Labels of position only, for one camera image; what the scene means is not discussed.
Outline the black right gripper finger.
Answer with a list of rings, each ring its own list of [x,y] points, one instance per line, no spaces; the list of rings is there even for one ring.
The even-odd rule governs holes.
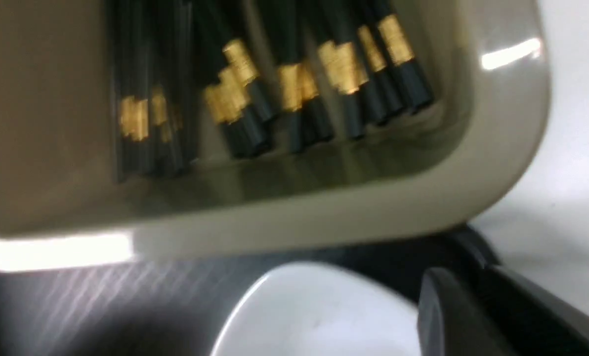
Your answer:
[[[589,356],[589,316],[503,266],[426,270],[417,330],[424,356]]]

